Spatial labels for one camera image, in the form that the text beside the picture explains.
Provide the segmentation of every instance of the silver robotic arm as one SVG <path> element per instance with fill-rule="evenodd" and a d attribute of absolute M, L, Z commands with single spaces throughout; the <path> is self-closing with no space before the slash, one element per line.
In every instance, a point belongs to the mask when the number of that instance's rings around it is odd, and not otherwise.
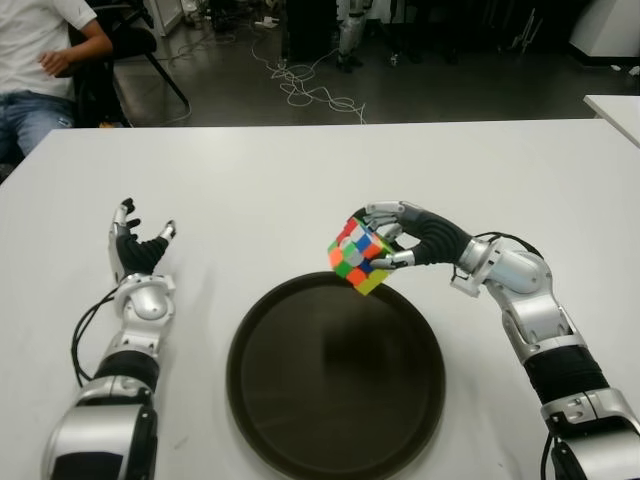
<path fill-rule="evenodd" d="M 542 403 L 558 480 L 640 478 L 640 423 L 554 297 L 551 271 L 533 247 L 523 242 L 529 251 L 513 250 L 501 234 L 474 238 L 407 202 L 372 203 L 356 216 L 374 230 L 387 226 L 379 233 L 399 250 L 373 267 L 450 263 L 464 273 L 454 274 L 455 288 L 477 297 L 480 286 L 487 287 Z M 395 243 L 403 232 L 418 245 L 404 250 Z"/>
<path fill-rule="evenodd" d="M 153 396 L 163 340 L 174 315 L 169 276 L 153 270 L 176 234 L 173 221 L 148 242 L 138 242 L 127 221 L 127 199 L 116 209 L 109 253 L 117 283 L 113 299 L 122 327 L 94 377 L 82 386 L 51 434 L 42 462 L 46 480 L 149 480 L 157 446 Z"/>

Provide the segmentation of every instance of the robot leg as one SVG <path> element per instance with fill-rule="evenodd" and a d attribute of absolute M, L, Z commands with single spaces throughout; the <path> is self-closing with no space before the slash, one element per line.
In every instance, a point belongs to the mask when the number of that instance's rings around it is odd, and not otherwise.
<path fill-rule="evenodd" d="M 349 16 L 340 26 L 340 45 L 338 47 L 338 66 L 351 71 L 349 58 L 359 45 L 364 33 L 366 11 L 371 8 L 371 0 L 351 0 Z"/>

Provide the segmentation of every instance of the black round tray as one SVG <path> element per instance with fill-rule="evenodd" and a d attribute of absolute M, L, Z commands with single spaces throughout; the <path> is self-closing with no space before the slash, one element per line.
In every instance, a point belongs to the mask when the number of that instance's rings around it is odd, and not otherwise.
<path fill-rule="evenodd" d="M 332 272 L 262 297 L 227 364 L 240 431 L 296 479 L 395 474 L 431 438 L 444 392 L 442 355 L 424 317 L 386 285 L 365 297 Z"/>

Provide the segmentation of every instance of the white cable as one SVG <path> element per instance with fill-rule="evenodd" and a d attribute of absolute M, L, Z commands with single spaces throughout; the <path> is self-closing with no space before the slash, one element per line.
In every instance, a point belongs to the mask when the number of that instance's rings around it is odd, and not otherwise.
<path fill-rule="evenodd" d="M 262 62 L 267 67 L 267 70 L 271 72 L 271 79 L 284 79 L 284 81 L 280 84 L 280 90 L 287 94 L 287 103 L 292 107 L 307 107 L 311 105 L 314 100 L 322 103 L 326 103 L 329 105 L 331 110 L 334 110 L 339 113 L 355 113 L 360 119 L 361 125 L 366 125 L 367 122 L 364 120 L 364 109 L 366 107 L 366 103 L 363 103 L 360 107 L 356 105 L 355 100 L 349 97 L 332 97 L 331 93 L 326 87 L 316 87 L 311 90 L 307 90 L 305 88 L 305 82 L 310 81 L 316 76 L 315 68 L 316 66 L 324 59 L 329 58 L 334 53 L 338 51 L 331 51 L 323 57 L 320 57 L 316 60 L 313 65 L 308 66 L 304 64 L 300 65 L 292 65 L 291 67 L 277 67 L 273 68 L 269 61 L 258 57 L 255 52 L 255 46 L 258 44 L 260 40 L 264 37 L 256 39 L 255 42 L 251 45 L 251 55 L 254 59 Z M 299 69 L 304 69 L 301 73 L 296 74 L 295 71 Z M 322 92 L 326 97 L 314 95 L 316 92 Z M 303 103 L 295 103 L 293 99 L 296 97 L 303 97 L 305 100 Z"/>
<path fill-rule="evenodd" d="M 179 122 L 181 120 L 186 120 L 187 118 L 189 118 L 191 116 L 191 114 L 193 113 L 193 109 L 191 108 L 191 102 L 187 102 L 187 106 L 189 108 L 189 111 L 187 113 L 185 113 L 181 117 L 174 118 L 173 120 L 168 120 L 168 121 L 166 121 L 164 123 L 161 123 L 160 126 L 161 127 L 166 127 L 167 125 L 170 125 L 172 123 L 176 123 L 176 122 Z"/>
<path fill-rule="evenodd" d="M 236 41 L 236 36 L 233 33 L 227 33 L 221 36 L 217 36 L 215 32 L 209 32 L 200 38 L 200 40 L 196 40 L 195 42 L 186 43 L 181 47 L 178 47 L 178 50 L 175 55 L 166 58 L 156 58 L 159 62 L 169 62 L 171 65 L 175 60 L 189 60 L 192 59 L 195 55 L 193 52 L 197 51 L 207 51 L 210 46 L 225 46 L 225 45 L 240 45 Z"/>

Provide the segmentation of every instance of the colorful cube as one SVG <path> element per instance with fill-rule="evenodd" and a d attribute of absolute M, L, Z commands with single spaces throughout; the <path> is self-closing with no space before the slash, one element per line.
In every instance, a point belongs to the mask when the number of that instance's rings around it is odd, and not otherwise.
<path fill-rule="evenodd" d="M 374 269 L 370 261 L 388 253 L 393 253 L 393 249 L 377 233 L 352 217 L 329 246 L 329 263 L 340 277 L 367 295 L 389 276 L 386 270 Z"/>

